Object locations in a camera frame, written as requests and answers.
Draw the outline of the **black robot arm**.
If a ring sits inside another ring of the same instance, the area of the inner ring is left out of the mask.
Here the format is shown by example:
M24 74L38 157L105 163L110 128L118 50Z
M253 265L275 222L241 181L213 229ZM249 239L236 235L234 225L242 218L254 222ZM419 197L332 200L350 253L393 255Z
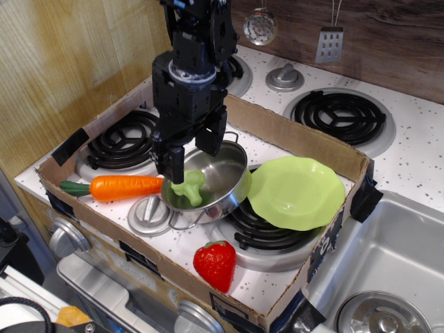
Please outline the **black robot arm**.
M152 64L153 103L160 118L151 134L157 172L175 184L184 180L185 144L218 154L231 79L229 58L239 36L230 1L161 1L172 51Z

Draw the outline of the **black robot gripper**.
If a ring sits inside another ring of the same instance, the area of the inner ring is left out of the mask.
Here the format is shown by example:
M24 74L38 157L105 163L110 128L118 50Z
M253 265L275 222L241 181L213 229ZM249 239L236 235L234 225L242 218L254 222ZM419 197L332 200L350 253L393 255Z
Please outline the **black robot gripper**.
M152 132L151 156L157 172L173 184L184 181L184 145L209 155L220 151L228 114L224 106L227 89L212 87L218 66L193 57L196 65L179 64L172 51L153 61L153 102L160 119Z

